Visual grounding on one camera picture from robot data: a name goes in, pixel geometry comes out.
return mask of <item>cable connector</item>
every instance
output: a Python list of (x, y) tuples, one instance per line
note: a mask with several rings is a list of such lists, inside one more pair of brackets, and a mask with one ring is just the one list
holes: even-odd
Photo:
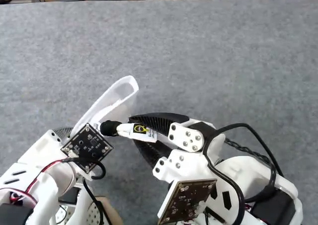
[(100, 133), (103, 136), (116, 137), (116, 136), (118, 136), (117, 127), (120, 124), (121, 124), (121, 122), (107, 120), (107, 121), (100, 124), (100, 127), (99, 127)]

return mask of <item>black circuit board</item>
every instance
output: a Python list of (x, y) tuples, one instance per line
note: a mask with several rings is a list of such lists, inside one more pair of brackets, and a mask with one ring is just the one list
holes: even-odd
[(179, 181), (158, 224), (176, 223), (198, 217), (196, 210), (206, 202), (216, 179)]
[[(75, 157), (77, 155), (81, 158), (93, 158), (101, 161), (113, 149), (111, 144), (87, 123), (61, 148), (61, 151), (69, 157)], [(86, 173), (92, 171), (96, 166), (95, 163), (89, 162), (75, 163)]]

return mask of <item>black curved part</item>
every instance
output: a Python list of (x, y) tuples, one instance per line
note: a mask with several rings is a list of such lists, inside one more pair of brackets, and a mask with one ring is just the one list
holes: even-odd
[(188, 116), (169, 112), (153, 112), (129, 118), (129, 122), (143, 124), (166, 137), (169, 134), (171, 123), (183, 123), (187, 121), (189, 121)]
[(153, 169), (157, 163), (157, 161), (165, 156), (169, 157), (172, 149), (166, 146), (164, 143), (157, 141), (156, 143), (150, 142), (142, 142), (138, 140), (134, 140), (134, 143), (139, 150), (140, 154), (146, 160), (146, 162)]

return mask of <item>red wire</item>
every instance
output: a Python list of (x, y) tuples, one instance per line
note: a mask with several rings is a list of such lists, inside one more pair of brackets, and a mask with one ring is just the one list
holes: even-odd
[(32, 195), (30, 195), (30, 194), (28, 194), (28, 193), (26, 193), (26, 192), (24, 192), (24, 191), (22, 191), (22, 190), (13, 189), (13, 188), (1, 188), (0, 190), (2, 190), (2, 189), (8, 189), (8, 190), (16, 191), (16, 192), (18, 192), (18, 193), (20, 193), (20, 194), (23, 194), (25, 197), (30, 198), (35, 204), (37, 203), (36, 199), (35, 199)]
[[(61, 162), (61, 160), (59, 159), (59, 160), (56, 160), (56, 161), (54, 161), (54, 162), (49, 163), (47, 166), (45, 166), (45, 167), (41, 170), (40, 173), (43, 173), (44, 171), (46, 171), (47, 169), (49, 169), (49, 168), (52, 167), (53, 165), (55, 165), (55, 164), (57, 164), (57, 163), (60, 163), (60, 162)], [(26, 193), (29, 193), (29, 192), (30, 192), (32, 186), (36, 183), (37, 177), (39, 177), (40, 173), (35, 177), (35, 179), (31, 182), (31, 184), (26, 188), (26, 190), (25, 190)]]

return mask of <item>screw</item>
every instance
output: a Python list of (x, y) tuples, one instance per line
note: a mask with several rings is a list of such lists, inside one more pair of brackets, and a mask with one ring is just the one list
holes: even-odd
[(184, 192), (184, 191), (187, 191), (189, 189), (189, 186), (185, 186), (185, 187), (182, 187), (181, 189), (180, 189), (180, 191), (181, 192)]

